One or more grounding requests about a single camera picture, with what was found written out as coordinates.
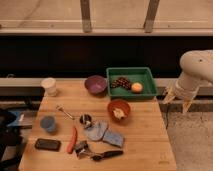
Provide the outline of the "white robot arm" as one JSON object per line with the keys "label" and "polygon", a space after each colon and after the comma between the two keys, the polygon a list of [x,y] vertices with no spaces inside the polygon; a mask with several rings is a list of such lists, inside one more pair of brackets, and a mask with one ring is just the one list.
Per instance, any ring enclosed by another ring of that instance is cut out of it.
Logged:
{"label": "white robot arm", "polygon": [[182,72],[173,85],[165,89],[164,104],[175,98],[182,100],[182,112],[187,113],[199,88],[213,84],[213,50],[192,50],[180,58]]}

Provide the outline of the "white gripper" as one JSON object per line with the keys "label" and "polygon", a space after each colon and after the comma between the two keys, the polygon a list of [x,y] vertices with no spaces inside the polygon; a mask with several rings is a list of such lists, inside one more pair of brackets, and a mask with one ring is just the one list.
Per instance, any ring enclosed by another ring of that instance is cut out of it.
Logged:
{"label": "white gripper", "polygon": [[164,104],[168,104],[175,99],[175,96],[184,100],[182,103],[182,113],[186,114],[193,103],[193,98],[197,95],[200,83],[197,80],[178,80],[172,87],[167,87],[164,91]]}

